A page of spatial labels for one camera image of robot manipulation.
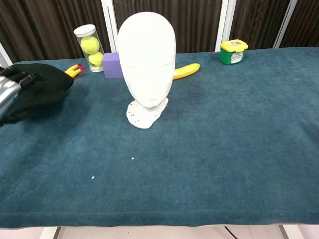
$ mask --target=floor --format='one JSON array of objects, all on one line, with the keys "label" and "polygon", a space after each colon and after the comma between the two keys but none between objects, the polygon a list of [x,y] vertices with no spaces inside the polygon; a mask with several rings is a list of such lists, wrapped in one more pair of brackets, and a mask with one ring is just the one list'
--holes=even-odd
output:
[{"label": "floor", "polygon": [[[238,239],[284,239],[277,225],[228,228]],[[319,225],[299,225],[304,239],[318,239]],[[0,230],[0,239],[39,239],[43,228]],[[203,227],[67,227],[57,239],[233,239],[223,226]]]}]

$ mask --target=tennis ball can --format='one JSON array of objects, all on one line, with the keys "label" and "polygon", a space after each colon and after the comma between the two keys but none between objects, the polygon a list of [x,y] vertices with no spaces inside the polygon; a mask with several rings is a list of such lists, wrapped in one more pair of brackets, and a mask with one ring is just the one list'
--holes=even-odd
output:
[{"label": "tennis ball can", "polygon": [[104,51],[95,25],[83,25],[76,28],[73,32],[89,64],[90,70],[93,72],[103,71],[102,60]]}]

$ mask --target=purple block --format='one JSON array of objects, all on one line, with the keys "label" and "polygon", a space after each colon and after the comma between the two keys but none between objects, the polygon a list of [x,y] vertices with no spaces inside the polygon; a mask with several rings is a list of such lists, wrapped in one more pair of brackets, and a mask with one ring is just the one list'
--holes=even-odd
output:
[{"label": "purple block", "polygon": [[123,77],[120,58],[117,52],[105,53],[102,63],[105,78]]}]

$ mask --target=dark curtain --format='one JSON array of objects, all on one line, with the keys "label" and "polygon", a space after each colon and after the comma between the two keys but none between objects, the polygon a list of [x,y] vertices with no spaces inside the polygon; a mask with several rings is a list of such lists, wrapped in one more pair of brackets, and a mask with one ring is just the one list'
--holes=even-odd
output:
[{"label": "dark curtain", "polygon": [[222,0],[113,0],[118,29],[141,11],[163,15],[173,26],[177,52],[214,51]]},{"label": "dark curtain", "polygon": [[272,48],[289,0],[237,0],[230,39],[241,39],[249,49]]},{"label": "dark curtain", "polygon": [[299,0],[280,47],[319,46],[319,0]]},{"label": "dark curtain", "polygon": [[13,62],[84,57],[73,34],[84,24],[110,51],[101,0],[0,0],[0,41]]}]

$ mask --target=banana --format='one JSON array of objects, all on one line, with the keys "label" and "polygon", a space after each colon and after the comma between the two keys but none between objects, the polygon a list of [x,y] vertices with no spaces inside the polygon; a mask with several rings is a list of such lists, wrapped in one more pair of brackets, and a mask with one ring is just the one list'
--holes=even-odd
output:
[{"label": "banana", "polygon": [[185,76],[189,76],[189,75],[195,73],[196,71],[198,71],[199,68],[200,68],[200,64],[198,64],[198,63],[192,63],[192,64],[189,64],[187,66],[177,68],[174,71],[173,80],[180,79],[180,78],[183,78]]}]

